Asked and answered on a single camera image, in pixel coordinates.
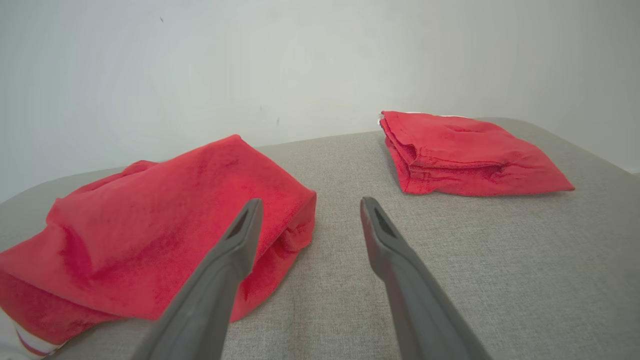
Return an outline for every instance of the microfiber cloth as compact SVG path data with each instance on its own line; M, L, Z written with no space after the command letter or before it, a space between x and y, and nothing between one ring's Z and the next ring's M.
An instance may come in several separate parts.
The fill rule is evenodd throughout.
M238 320L311 242L316 193L237 135L139 161L57 199L41 233L0 253L0 306L25 346L31 335L62 344L108 320L158 319L252 198L264 218Z
M537 146L490 122L383 111L380 126L402 191L468 196L575 188Z

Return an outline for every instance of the crumpled red towel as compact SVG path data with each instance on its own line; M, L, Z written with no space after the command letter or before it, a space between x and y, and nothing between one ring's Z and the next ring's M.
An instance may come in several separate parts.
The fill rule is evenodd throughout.
M522 195L575 188L537 146L490 122L383 111L380 126L406 193Z
M157 319L252 198L263 200L264 219L238 320L311 242L316 193L237 135L139 161L58 199L44 231L0 253L0 306L52 344L108 320Z

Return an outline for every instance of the gray fabric surface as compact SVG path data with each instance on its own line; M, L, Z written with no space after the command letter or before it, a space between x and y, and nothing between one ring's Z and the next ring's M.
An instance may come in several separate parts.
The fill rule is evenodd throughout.
M497 359L637 359L640 179L530 124L485 119L538 145L576 186L548 195L403 194L382 131L263 147L318 193L316 230L275 293L233 323L225 359L397 359L358 205L377 198ZM0 250L44 228L55 197L119 169L0 204ZM127 359L151 323L73 339L55 359Z

